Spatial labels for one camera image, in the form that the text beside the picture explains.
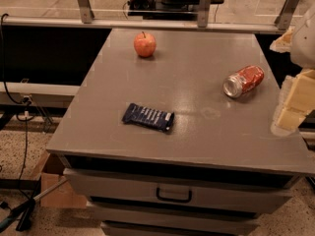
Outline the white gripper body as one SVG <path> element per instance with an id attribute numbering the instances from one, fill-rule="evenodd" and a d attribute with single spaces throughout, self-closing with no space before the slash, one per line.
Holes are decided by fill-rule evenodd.
<path id="1" fill-rule="evenodd" d="M 290 60 L 302 68 L 315 68 L 315 4 L 295 25 L 291 39 Z"/>

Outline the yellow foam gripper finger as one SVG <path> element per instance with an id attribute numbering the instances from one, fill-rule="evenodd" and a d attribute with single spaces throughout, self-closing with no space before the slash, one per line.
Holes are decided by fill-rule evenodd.
<path id="1" fill-rule="evenodd" d="M 272 133 L 291 135 L 314 109 L 315 71 L 303 69 L 295 77 L 286 76 L 271 125 Z"/>
<path id="2" fill-rule="evenodd" d="M 272 42 L 270 49 L 278 53 L 289 52 L 291 50 L 292 34 L 293 29 L 288 29 L 284 34 Z"/>

